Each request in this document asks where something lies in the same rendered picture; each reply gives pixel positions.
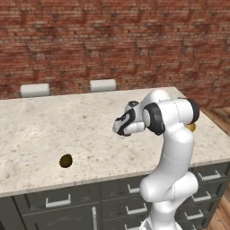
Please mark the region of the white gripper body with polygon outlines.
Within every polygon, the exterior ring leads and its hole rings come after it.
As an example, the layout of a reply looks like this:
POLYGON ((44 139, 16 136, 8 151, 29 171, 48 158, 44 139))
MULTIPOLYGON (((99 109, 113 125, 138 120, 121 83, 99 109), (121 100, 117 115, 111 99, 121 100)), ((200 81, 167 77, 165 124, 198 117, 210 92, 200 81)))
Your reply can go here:
POLYGON ((131 124, 115 121, 112 127, 112 131, 120 136, 128 137, 131 134, 144 131, 146 128, 143 122, 134 122, 131 124))

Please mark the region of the dark grey cupboard door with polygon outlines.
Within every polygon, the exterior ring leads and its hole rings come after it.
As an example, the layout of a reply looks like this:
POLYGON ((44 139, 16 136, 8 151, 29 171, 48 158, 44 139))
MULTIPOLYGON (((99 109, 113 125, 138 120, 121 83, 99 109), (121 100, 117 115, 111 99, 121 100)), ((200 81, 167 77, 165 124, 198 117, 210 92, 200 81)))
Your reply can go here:
POLYGON ((58 208, 22 218, 27 230, 93 230, 92 207, 97 211, 97 228, 101 229, 101 207, 99 203, 69 208, 58 208))

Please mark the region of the white stool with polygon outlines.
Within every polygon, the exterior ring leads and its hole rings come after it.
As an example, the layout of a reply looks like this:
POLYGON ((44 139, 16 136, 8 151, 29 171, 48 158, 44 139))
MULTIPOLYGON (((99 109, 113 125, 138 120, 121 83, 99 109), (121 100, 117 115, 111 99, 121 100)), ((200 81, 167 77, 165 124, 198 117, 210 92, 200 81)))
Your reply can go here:
POLYGON ((50 96, 49 84, 23 84, 20 87, 22 98, 50 96))
POLYGON ((92 93, 116 91, 117 84, 114 79, 91 80, 90 90, 92 93))

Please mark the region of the wide dark grey drawer front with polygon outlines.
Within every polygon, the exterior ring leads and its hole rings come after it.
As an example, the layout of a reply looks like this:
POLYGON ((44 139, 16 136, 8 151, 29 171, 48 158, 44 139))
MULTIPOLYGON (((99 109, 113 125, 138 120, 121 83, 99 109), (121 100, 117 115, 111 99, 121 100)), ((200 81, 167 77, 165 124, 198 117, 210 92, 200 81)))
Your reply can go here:
POLYGON ((98 183, 91 183, 61 189, 44 190, 16 195, 14 199, 21 213, 27 215, 30 213, 54 209, 45 207, 46 198, 49 198, 49 202, 59 201, 67 199, 68 194, 71 194, 71 204, 62 207, 97 202, 100 198, 100 185, 98 183))

